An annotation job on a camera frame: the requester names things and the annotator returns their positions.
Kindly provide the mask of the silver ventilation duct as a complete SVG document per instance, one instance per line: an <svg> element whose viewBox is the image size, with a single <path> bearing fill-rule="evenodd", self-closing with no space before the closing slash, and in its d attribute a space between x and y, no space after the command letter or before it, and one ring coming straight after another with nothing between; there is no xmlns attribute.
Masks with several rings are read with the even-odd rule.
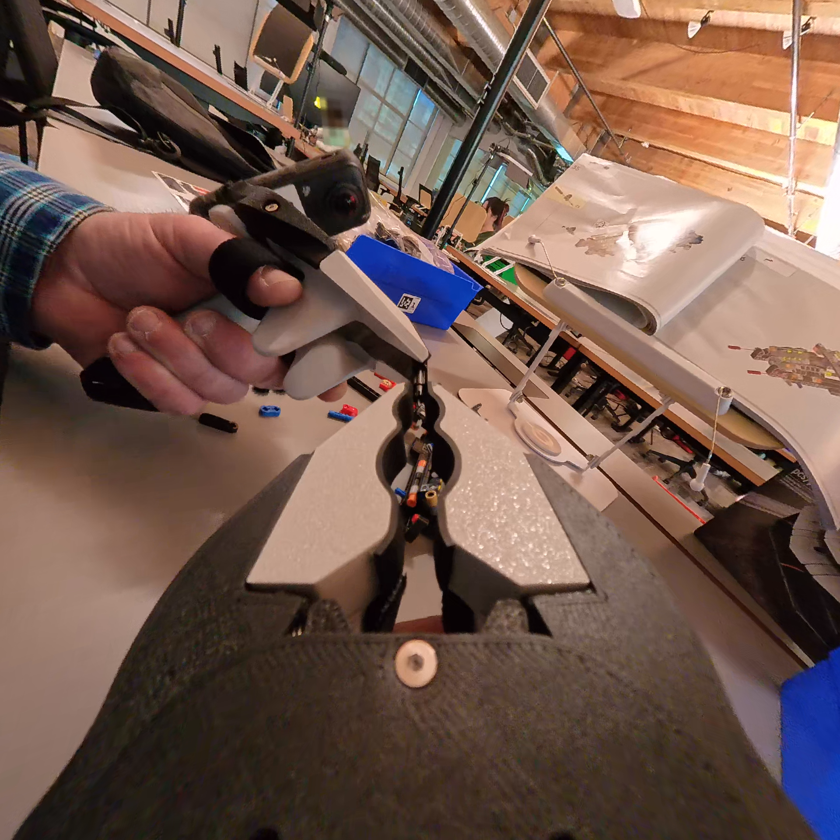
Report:
<svg viewBox="0 0 840 840"><path fill-rule="evenodd" d="M441 88L476 100L497 70L511 40L485 2L338 2L348 16L390 39Z"/></svg>

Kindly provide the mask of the partly built lego vehicle chassis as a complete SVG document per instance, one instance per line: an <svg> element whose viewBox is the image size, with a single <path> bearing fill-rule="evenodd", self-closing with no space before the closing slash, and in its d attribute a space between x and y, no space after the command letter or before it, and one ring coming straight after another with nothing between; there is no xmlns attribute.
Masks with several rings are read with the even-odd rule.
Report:
<svg viewBox="0 0 840 840"><path fill-rule="evenodd" d="M411 416L404 435L407 474L394 485L401 509L403 537L436 539L443 497L455 473L455 453L437 423L444 409L432 393L427 367L420 366L410 384Z"/></svg>

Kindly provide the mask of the printed paper sheet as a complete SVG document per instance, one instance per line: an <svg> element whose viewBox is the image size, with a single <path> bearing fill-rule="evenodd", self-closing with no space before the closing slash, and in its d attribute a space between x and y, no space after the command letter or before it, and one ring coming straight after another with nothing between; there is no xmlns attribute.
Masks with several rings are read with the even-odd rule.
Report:
<svg viewBox="0 0 840 840"><path fill-rule="evenodd" d="M190 212L190 205L194 200L204 197L210 193L210 191L204 187L185 182L173 175L157 171L153 171L152 174L174 197L178 205L187 213Z"/></svg>

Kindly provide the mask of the black office chair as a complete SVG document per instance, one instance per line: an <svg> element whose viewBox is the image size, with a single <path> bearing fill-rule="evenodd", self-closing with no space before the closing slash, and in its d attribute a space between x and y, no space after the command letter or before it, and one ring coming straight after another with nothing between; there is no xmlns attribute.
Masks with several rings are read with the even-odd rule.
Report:
<svg viewBox="0 0 840 840"><path fill-rule="evenodd" d="M40 2L1 2L1 124L15 127L18 152L29 163L30 123L43 133L53 99L58 59Z"/></svg>

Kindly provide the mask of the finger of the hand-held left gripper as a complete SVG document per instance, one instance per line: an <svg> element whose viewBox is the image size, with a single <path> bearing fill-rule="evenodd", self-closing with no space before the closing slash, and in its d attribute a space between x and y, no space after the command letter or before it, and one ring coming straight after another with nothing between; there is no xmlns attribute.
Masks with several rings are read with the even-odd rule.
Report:
<svg viewBox="0 0 840 840"><path fill-rule="evenodd" d="M295 351L284 378L285 393L305 401L330 391L363 371L373 371L376 360L348 340L315 340Z"/></svg>
<svg viewBox="0 0 840 840"><path fill-rule="evenodd" d="M315 340L357 343L376 363L403 377L413 377L429 357L413 323L341 251L318 267L299 259L301 297L284 308L272 308L253 332L255 350L281 357Z"/></svg>

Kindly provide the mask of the person's left hand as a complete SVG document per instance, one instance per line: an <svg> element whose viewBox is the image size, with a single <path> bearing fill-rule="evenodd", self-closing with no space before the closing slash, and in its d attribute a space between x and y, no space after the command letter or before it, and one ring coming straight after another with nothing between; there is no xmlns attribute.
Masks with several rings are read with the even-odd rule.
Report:
<svg viewBox="0 0 840 840"><path fill-rule="evenodd" d="M249 387L284 386L287 365L203 303L215 249L231 237L200 217L96 213L47 258L30 306L34 336L81 366L108 356L162 413L199 414Z"/></svg>

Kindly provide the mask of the blue bin with square tag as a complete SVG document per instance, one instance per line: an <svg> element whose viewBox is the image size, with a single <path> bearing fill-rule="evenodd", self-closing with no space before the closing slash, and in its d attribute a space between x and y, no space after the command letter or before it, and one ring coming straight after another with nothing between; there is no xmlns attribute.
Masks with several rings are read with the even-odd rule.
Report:
<svg viewBox="0 0 840 840"><path fill-rule="evenodd" d="M349 259L414 323L448 330L482 286L463 270L452 272L362 235Z"/></svg>

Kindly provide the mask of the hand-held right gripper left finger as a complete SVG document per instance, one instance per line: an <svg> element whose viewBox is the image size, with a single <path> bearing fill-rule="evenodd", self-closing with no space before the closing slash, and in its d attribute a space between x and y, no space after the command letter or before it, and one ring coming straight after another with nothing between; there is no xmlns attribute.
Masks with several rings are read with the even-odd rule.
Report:
<svg viewBox="0 0 840 840"><path fill-rule="evenodd" d="M313 451L248 573L249 589L334 601L366 631L393 628L406 589L393 487L407 464L410 390L396 385Z"/></svg>

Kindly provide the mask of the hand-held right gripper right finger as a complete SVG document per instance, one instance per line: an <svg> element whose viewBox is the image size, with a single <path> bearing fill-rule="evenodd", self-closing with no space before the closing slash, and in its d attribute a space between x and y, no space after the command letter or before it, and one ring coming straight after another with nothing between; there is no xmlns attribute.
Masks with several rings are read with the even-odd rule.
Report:
<svg viewBox="0 0 840 840"><path fill-rule="evenodd" d="M444 630L477 632L508 601L523 609L529 629L536 597L590 599L591 577L540 480L563 487L562 476L522 441L516 414L482 416L479 400L467 404L439 384L429 396L453 466L437 506Z"/></svg>

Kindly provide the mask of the lego instruction manual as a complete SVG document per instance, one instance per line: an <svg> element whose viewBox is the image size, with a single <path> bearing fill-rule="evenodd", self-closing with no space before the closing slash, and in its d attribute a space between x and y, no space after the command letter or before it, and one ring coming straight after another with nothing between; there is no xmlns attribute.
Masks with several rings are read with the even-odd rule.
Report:
<svg viewBox="0 0 840 840"><path fill-rule="evenodd" d="M838 529L837 261L747 206L587 154L480 249L568 279L721 380Z"/></svg>

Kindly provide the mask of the clear plastic bag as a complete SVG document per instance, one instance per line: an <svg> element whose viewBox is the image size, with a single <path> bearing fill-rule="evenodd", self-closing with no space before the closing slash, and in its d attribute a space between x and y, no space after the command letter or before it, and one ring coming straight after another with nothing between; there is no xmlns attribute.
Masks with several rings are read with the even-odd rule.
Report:
<svg viewBox="0 0 840 840"><path fill-rule="evenodd" d="M455 267L449 257L446 257L433 241L414 232L405 232L399 227L380 221L374 226L374 238L430 266L435 266L449 274L455 273Z"/></svg>

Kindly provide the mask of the black steel column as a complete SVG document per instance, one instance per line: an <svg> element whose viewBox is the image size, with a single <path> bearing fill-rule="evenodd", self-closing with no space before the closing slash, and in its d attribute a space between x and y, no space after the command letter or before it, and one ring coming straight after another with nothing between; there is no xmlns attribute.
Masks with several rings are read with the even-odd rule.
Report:
<svg viewBox="0 0 840 840"><path fill-rule="evenodd" d="M467 167L480 145L480 140L487 131L488 124L495 115L502 97L507 92L511 79L521 64L532 37L549 6L550 1L531 1L529 3L525 14L508 42L507 49L492 81L479 100L476 116L427 214L423 225L424 237L435 236L438 226L455 196L460 180L466 173Z"/></svg>

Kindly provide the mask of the large blue plastic bin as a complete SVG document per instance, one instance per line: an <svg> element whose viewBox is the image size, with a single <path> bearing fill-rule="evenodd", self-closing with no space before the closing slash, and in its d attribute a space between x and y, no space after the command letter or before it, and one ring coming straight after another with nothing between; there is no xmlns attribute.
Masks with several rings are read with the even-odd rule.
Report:
<svg viewBox="0 0 840 840"><path fill-rule="evenodd" d="M782 786L821 839L839 838L839 650L780 691Z"/></svg>

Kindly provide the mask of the black backpack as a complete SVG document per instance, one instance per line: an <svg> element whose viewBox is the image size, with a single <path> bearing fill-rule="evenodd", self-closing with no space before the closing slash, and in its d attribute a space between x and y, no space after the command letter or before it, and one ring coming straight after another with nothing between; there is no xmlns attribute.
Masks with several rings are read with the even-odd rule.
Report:
<svg viewBox="0 0 840 840"><path fill-rule="evenodd" d="M120 47L104 49L91 92L134 128L146 150L217 182L273 171L276 162L247 131L210 113L180 82Z"/></svg>

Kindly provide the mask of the wood framed mirror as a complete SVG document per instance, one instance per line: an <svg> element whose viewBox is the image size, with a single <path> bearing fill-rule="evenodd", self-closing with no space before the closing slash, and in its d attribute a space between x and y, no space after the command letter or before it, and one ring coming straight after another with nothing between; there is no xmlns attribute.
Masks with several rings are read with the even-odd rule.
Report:
<svg viewBox="0 0 840 840"><path fill-rule="evenodd" d="M279 1L255 27L248 59L285 83L295 82L316 39L310 2Z"/></svg>

